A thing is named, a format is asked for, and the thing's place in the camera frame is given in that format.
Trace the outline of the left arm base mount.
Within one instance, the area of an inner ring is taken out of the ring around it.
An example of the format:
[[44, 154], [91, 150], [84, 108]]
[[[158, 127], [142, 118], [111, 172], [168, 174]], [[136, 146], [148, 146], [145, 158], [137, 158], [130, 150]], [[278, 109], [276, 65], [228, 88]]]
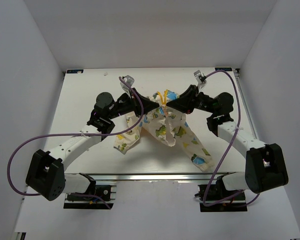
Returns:
[[111, 210], [116, 200], [117, 185], [111, 181], [97, 181], [87, 193], [67, 193], [64, 209]]

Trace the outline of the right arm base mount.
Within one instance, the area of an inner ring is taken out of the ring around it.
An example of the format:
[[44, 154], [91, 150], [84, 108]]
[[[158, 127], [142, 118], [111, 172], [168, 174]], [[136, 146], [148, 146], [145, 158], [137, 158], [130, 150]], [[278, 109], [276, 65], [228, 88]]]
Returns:
[[205, 201], [206, 204], [211, 204], [229, 196], [232, 196], [232, 198], [229, 198], [212, 206], [205, 206], [203, 203], [203, 199], [207, 186], [207, 184], [198, 185], [198, 192], [194, 194], [194, 198], [199, 201], [200, 211], [202, 213], [230, 213], [248, 211], [247, 206], [245, 206], [246, 196], [244, 192], [241, 192], [236, 196], [232, 196], [237, 192], [236, 190], [226, 191], [218, 189], [218, 187], [215, 184], [212, 184], [208, 190]]

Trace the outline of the cream printed baby jacket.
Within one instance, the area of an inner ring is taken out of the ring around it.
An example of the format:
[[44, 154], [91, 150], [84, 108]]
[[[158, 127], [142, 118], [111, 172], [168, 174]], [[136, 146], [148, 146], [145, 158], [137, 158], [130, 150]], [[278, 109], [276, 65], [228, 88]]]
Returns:
[[127, 113], [124, 117], [129, 128], [136, 122], [139, 124], [127, 132], [116, 135], [113, 147], [125, 154], [139, 141], [144, 129], [162, 144], [180, 147], [202, 172], [213, 167], [215, 162], [211, 154], [191, 130], [186, 121], [186, 114], [167, 106], [169, 102], [178, 99], [179, 94], [167, 89], [163, 93], [156, 92], [148, 98], [158, 103], [159, 107], [146, 113], [142, 120], [139, 120], [134, 112]]

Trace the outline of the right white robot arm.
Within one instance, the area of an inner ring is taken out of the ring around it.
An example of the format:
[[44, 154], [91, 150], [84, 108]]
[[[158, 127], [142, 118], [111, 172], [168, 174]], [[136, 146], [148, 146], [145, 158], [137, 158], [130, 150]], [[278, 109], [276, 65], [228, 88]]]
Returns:
[[233, 104], [234, 98], [228, 92], [212, 98], [191, 85], [179, 98], [168, 102], [167, 106], [185, 114], [195, 109], [211, 113], [206, 119], [208, 129], [231, 144], [245, 158], [243, 172], [221, 177], [221, 183], [215, 187], [219, 198], [226, 200], [235, 190], [250, 190], [259, 194], [287, 185], [289, 177], [281, 147], [276, 143], [266, 144], [239, 128], [230, 116], [234, 110]]

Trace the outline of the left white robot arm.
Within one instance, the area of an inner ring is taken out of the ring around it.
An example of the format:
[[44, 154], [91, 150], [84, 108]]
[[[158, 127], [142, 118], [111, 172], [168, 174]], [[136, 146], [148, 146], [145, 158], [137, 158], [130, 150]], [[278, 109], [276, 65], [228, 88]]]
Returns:
[[139, 95], [124, 93], [114, 100], [108, 92], [96, 97], [90, 119], [80, 134], [72, 136], [59, 146], [43, 151], [37, 150], [32, 157], [25, 182], [48, 201], [60, 194], [79, 194], [89, 200], [95, 196], [96, 181], [87, 174], [68, 174], [65, 170], [80, 155], [99, 144], [115, 127], [114, 118], [128, 113], [137, 117], [156, 109], [159, 104]]

